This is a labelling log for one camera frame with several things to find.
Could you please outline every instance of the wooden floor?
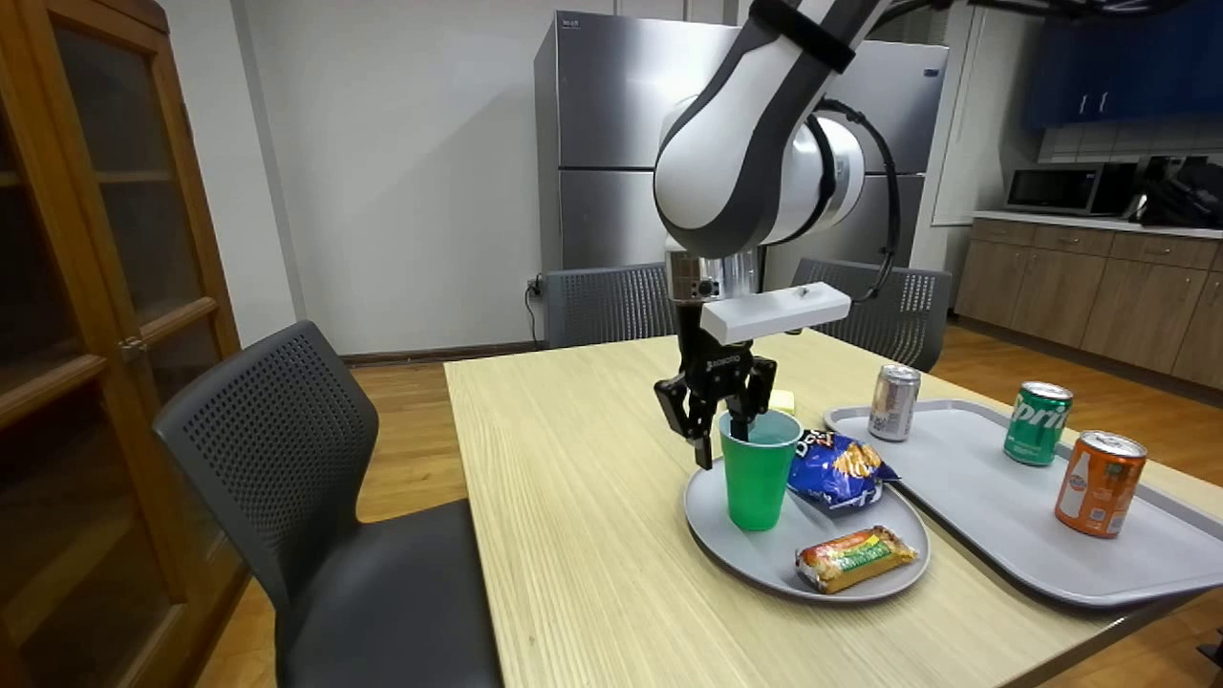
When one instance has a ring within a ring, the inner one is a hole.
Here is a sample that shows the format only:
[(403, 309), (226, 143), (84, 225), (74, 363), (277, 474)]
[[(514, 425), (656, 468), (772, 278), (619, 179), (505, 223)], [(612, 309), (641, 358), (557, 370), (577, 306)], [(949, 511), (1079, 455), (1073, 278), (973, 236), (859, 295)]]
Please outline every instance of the wooden floor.
[[(1142, 386), (1080, 358), (1050, 357), (1000, 342), (995, 333), (949, 328), (942, 377), (1014, 398), (1018, 381), (1047, 377), (1073, 391), (1073, 428), (1111, 428), (1147, 444), (1170, 468), (1223, 486), (1223, 404)], [(385, 519), (463, 496), (459, 440), (441, 363), (362, 363), (354, 377), (381, 414), (377, 450), (358, 496), (362, 519)], [(1050, 686), (1157, 686), (1157, 688), (1223, 688), (1223, 677), (1195, 645), (1217, 641), (1223, 627), (1223, 591), (1207, 591), (1139, 635), (1094, 655)], [(264, 688), (277, 686), (271, 604), (259, 586), (223, 631), (200, 686)]]

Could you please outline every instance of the green cup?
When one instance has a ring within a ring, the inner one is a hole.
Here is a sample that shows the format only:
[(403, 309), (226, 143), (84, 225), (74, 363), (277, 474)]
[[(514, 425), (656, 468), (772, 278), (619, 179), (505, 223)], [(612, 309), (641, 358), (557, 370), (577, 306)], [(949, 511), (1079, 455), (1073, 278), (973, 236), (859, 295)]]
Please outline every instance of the green cup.
[(785, 414), (761, 414), (749, 440), (729, 435), (729, 416), (717, 419), (728, 464), (728, 510), (742, 532), (775, 527), (789, 493), (791, 459), (800, 450), (800, 425)]

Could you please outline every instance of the food package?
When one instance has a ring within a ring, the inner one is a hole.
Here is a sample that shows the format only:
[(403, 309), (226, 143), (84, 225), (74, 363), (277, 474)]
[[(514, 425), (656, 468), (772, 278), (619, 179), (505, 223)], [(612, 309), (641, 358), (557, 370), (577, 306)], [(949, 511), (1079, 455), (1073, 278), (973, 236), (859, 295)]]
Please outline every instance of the food package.
[(896, 469), (878, 450), (835, 428), (805, 431), (791, 464), (791, 493), (828, 515), (874, 506), (886, 483)]
[(874, 523), (828, 543), (804, 548), (796, 569), (813, 589), (841, 591), (873, 576), (882, 576), (897, 566), (910, 566), (912, 558), (912, 548), (907, 548), (896, 532)]

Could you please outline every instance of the chair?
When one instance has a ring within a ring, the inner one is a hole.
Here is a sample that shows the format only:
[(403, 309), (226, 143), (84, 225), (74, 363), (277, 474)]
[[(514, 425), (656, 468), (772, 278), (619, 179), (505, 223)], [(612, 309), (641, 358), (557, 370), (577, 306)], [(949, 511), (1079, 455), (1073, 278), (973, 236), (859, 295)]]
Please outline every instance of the chair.
[(878, 283), (878, 273), (878, 263), (800, 260), (796, 283), (828, 283), (854, 300), (850, 316), (819, 324), (822, 333), (930, 370), (943, 351), (952, 278), (891, 267)]
[(678, 333), (660, 263), (548, 273), (544, 316), (550, 349)]
[(502, 686), (465, 500), (354, 519), (377, 414), (317, 324), (195, 377), (157, 435), (277, 604), (280, 686)]

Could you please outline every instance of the wooden table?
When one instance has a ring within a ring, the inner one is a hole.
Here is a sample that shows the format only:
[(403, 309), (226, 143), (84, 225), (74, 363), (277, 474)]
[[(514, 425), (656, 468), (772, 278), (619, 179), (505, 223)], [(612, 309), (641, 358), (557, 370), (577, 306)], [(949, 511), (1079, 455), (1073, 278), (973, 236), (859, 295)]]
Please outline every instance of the wooden table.
[[(756, 342), (804, 425), (869, 404), (878, 358), (819, 333)], [(691, 446), (651, 386), (678, 342), (449, 363), (463, 469), (507, 686), (1004, 686), (1139, 617), (1041, 604), (933, 519), (910, 591), (828, 607), (714, 566), (682, 515)], [(972, 398), (925, 377), (920, 398)], [(1157, 464), (1147, 486), (1223, 519), (1223, 490)]]

